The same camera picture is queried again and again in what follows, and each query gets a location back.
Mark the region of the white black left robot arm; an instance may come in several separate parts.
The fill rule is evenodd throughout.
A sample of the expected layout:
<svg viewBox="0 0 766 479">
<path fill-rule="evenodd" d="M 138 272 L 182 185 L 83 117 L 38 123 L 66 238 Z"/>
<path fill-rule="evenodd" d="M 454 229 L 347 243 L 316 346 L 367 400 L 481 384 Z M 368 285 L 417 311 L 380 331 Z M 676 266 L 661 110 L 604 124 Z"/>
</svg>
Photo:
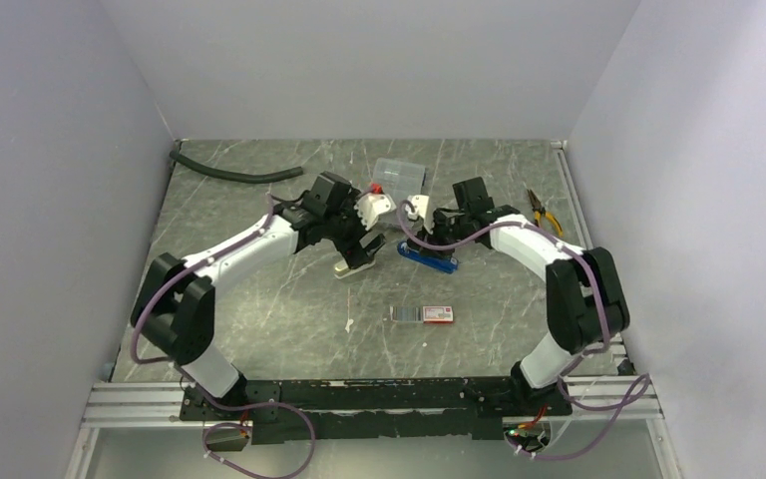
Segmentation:
<svg viewBox="0 0 766 479">
<path fill-rule="evenodd" d="M 268 199 L 265 215 L 251 227 L 203 251 L 157 256 L 150 264 L 131 317 L 130 355 L 137 364 L 140 339 L 161 351 L 158 363 L 177 367 L 200 386 L 206 406 L 222 419 L 247 404 L 247 380 L 215 344 L 219 297 L 262 267 L 323 240 L 341 256 L 336 275 L 373 264 L 385 238 L 366 236 L 396 202 L 379 187 L 360 191 L 344 178 L 324 172 L 293 200 Z"/>
</svg>

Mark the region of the small beige white stapler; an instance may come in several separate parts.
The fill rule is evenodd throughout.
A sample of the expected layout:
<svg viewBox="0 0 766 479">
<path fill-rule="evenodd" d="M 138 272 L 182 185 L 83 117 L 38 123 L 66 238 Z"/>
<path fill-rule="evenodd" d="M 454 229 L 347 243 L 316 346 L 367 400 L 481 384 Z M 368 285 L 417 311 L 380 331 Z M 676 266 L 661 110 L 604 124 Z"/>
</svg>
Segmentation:
<svg viewBox="0 0 766 479">
<path fill-rule="evenodd" d="M 333 266 L 333 274 L 337 279 L 343 279 L 369 269 L 373 267 L 375 263 L 376 260 L 374 258 L 365 258 L 364 260 L 356 260 L 353 262 L 342 259 Z"/>
</svg>

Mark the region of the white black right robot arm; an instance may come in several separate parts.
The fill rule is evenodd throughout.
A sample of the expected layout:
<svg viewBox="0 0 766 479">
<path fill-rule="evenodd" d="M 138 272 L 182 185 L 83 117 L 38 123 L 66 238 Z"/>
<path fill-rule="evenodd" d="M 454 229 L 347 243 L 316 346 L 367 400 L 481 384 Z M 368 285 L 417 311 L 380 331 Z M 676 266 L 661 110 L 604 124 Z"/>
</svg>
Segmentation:
<svg viewBox="0 0 766 479">
<path fill-rule="evenodd" d="M 548 331 L 511 369 L 509 400 L 523 414 L 545 404 L 548 391 L 586 356 L 607 351 L 613 337 L 630 325 L 630 314 L 612 254 L 566 242 L 530 221 L 518 209 L 495 204 L 476 177 L 454 184 L 453 209 L 409 197 L 402 219 L 421 221 L 407 243 L 420 258 L 447 259 L 472 242 L 503 253 L 545 284 Z"/>
</svg>

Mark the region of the red white staples box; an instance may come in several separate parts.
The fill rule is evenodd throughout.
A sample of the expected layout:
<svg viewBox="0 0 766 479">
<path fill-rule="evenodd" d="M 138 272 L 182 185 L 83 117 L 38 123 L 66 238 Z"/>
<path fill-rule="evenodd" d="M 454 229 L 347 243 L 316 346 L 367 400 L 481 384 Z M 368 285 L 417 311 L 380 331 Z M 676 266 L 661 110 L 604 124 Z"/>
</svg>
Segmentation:
<svg viewBox="0 0 766 479">
<path fill-rule="evenodd" d="M 451 306 L 391 306 L 390 319 L 404 323 L 450 324 L 454 322 Z"/>
</svg>

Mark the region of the blue black stapler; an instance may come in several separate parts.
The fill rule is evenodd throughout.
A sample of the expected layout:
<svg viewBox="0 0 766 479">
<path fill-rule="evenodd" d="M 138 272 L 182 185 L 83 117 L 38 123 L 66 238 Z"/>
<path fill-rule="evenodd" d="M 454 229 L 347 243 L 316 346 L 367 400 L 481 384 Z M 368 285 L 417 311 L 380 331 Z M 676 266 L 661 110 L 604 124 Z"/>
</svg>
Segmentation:
<svg viewBox="0 0 766 479">
<path fill-rule="evenodd" d="M 459 266 L 455 257 L 436 257 L 433 255 L 421 254 L 416 249 L 409 247 L 406 240 L 402 240 L 397 244 L 397 251 L 401 256 L 407 259 L 447 274 L 454 273 Z"/>
</svg>

